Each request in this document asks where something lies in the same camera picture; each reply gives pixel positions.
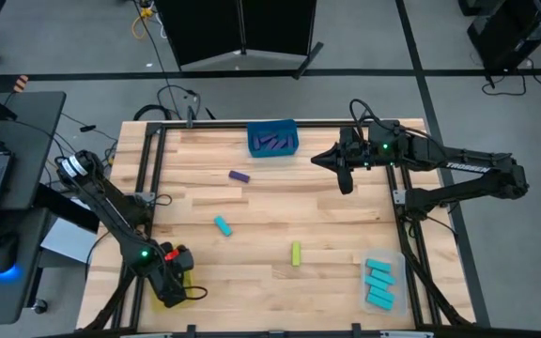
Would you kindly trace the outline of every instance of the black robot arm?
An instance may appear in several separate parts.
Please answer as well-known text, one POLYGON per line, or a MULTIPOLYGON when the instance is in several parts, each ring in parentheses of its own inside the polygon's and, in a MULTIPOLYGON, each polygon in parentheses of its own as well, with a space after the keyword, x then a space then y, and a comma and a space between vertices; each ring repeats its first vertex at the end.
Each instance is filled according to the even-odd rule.
MULTIPOLYGON (((103 174, 103 166, 97 155, 82 150, 69 158, 56 159, 60 181, 100 218, 110 234, 118 241, 123 262, 129 269, 127 281, 134 276, 146 277, 157 298, 166 307, 172 307, 187 299, 183 286, 184 272, 193 268, 193 257, 184 246, 173 248, 171 243, 158 244, 140 230, 140 226, 152 223, 152 203, 140 195, 125 195, 103 174)), ((98 329, 105 325, 120 297, 112 297, 96 321, 86 329, 98 329)))
POLYGON ((332 149, 315 156, 312 163, 337 173, 343 194, 352 192, 351 171, 374 166, 406 165, 412 171, 437 168, 482 174, 481 177, 428 191, 411 189, 395 192, 397 204, 406 207, 406 216, 424 220, 435 206, 481 196, 517 199, 529 189, 523 167, 511 154, 484 153, 442 146, 421 131, 401 126, 398 121, 372 121, 365 141, 354 128, 342 128, 332 149))

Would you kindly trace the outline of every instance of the wooden tabletop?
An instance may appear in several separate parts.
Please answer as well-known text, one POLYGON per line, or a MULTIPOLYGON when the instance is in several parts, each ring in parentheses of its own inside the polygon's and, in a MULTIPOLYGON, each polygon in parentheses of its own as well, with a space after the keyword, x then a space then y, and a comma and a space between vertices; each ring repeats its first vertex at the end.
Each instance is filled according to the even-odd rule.
MULTIPOLYGON (((401 122, 425 128, 422 119, 401 122)), ((145 127, 146 122, 122 126, 111 181, 123 192, 134 192, 145 127)), ((414 328, 410 309, 407 316, 395 317, 370 315, 359 305, 361 252, 400 252, 385 169, 354 172, 354 192, 342 195, 336 175, 310 162, 333 145, 339 129, 299 128, 298 133, 295 156, 267 159, 249 155, 245 129, 167 133, 158 193, 170 194, 173 203, 156 208, 153 237, 191 249, 193 284, 206 287, 209 295, 166 309, 146 283, 139 331, 185 331, 188 324, 198 331, 351 330, 351 323, 361 323, 363 330, 414 328), (249 175, 250 183, 229 179, 230 170, 249 175), (231 237, 214 224, 218 215, 230 224, 231 237), (301 243, 300 267, 290 264, 295 240, 301 243)), ((155 145, 154 139, 150 162, 155 145)), ((402 187, 399 170, 396 176, 402 187)), ((415 188, 440 186, 435 171, 411 172, 411 179, 415 188)), ((430 216, 450 224, 445 209, 430 216)), ((435 283, 474 320, 452 233, 431 221, 422 227, 435 283)), ((99 236, 104 232, 101 227, 99 236)), ((78 328, 93 320, 114 292, 120 264, 116 241, 105 238, 93 253, 78 328)), ((425 291, 417 284, 429 322, 425 291)))

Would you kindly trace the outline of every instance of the blue bin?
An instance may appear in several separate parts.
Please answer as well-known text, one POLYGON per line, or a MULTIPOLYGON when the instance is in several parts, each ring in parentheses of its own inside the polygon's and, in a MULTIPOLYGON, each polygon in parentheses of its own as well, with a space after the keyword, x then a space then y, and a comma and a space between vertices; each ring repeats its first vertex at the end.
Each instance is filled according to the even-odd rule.
POLYGON ((298 150, 300 142, 298 141, 298 126, 296 121, 292 119, 269 121, 269 122, 249 122, 248 129, 248 148, 250 154, 255 158, 265 158, 272 156, 288 156, 293 155, 298 150), (276 134, 277 141, 286 140, 289 136, 293 139, 292 147, 282 147, 281 149, 266 149, 268 142, 260 144, 258 150, 254 147, 254 139, 267 137, 269 135, 276 134))

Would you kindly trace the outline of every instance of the stack of teal blocks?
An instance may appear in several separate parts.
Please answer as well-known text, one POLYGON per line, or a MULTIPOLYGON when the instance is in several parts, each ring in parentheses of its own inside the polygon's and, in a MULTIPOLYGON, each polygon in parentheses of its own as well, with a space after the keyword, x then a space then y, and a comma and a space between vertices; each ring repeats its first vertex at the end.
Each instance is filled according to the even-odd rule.
POLYGON ((371 269, 370 275, 364 277, 364 282, 371 286, 366 301, 387 311, 392 310, 394 295, 388 290, 390 285, 395 285, 395 278, 390 275, 392 266, 374 259, 367 259, 366 266, 371 269))

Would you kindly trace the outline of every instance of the teal block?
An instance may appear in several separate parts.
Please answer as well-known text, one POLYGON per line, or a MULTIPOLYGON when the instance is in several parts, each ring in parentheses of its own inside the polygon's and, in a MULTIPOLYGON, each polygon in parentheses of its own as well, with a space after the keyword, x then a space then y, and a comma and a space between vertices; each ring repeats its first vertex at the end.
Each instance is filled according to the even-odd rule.
POLYGON ((385 282, 389 285, 395 285, 395 278, 390 276, 387 273, 381 272, 379 270, 372 270, 371 276, 377 278, 378 280, 385 282))
POLYGON ((381 290, 387 291, 387 283, 382 282, 377 278, 373 278, 371 276, 364 276, 364 282, 376 288, 380 288, 381 290))
POLYGON ((229 227, 229 224, 227 224, 221 216, 217 216, 214 219, 214 222, 221 229, 225 236, 229 237, 233 233, 233 231, 231 231, 231 228, 229 227))
POLYGON ((387 301, 390 301, 390 302, 394 302, 394 295, 389 293, 389 292, 386 292, 385 290, 382 290, 378 287, 372 287, 371 286, 371 295, 375 295, 381 299, 384 299, 384 300, 387 300, 387 301))
POLYGON ((375 304, 378 307, 385 309, 387 311, 392 310, 392 307, 394 306, 392 302, 384 300, 383 298, 379 298, 373 294, 368 294, 366 301, 370 302, 371 304, 375 304))
POLYGON ((391 265, 389 265, 387 263, 376 261, 375 259, 367 259, 366 260, 366 265, 371 269, 380 269, 381 271, 384 271, 384 272, 387 272, 387 273, 390 273, 392 271, 392 266, 391 265))

